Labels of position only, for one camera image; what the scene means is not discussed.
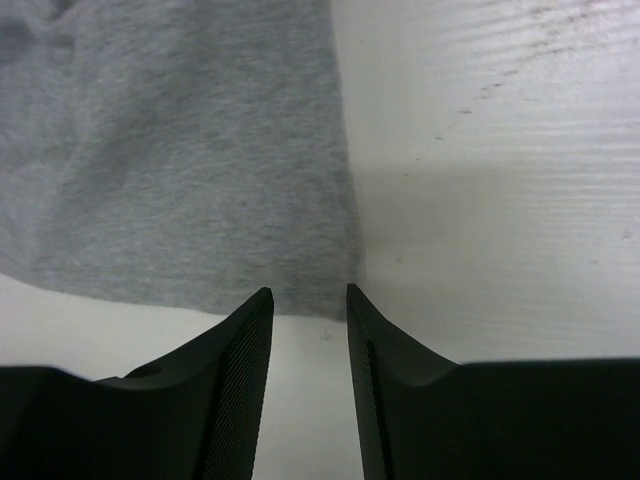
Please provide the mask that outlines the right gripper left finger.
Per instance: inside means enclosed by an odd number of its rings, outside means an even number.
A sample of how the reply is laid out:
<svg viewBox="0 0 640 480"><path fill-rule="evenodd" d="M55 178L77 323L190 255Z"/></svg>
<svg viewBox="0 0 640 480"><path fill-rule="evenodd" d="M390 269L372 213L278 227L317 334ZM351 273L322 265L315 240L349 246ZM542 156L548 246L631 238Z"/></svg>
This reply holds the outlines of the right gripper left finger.
<svg viewBox="0 0 640 480"><path fill-rule="evenodd" d="M5 479L248 479L272 345L272 292L123 377L1 371Z"/></svg>

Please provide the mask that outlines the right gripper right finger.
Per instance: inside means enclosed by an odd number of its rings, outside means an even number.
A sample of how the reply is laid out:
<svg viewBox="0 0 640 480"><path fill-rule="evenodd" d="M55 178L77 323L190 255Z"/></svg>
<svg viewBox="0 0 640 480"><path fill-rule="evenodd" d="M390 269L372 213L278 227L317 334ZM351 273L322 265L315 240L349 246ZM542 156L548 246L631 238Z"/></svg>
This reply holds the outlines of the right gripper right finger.
<svg viewBox="0 0 640 480"><path fill-rule="evenodd" d="M635 479L635 359L455 363L346 296L368 479Z"/></svg>

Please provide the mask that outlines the grey tank top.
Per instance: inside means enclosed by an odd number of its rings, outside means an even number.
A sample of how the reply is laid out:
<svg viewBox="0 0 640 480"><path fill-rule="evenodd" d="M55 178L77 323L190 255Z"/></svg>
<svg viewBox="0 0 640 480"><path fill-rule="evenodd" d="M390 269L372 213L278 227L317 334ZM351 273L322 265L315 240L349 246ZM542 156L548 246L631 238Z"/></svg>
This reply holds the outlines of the grey tank top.
<svg viewBox="0 0 640 480"><path fill-rule="evenodd" d="M5 1L1 271L342 320L361 270L326 1Z"/></svg>

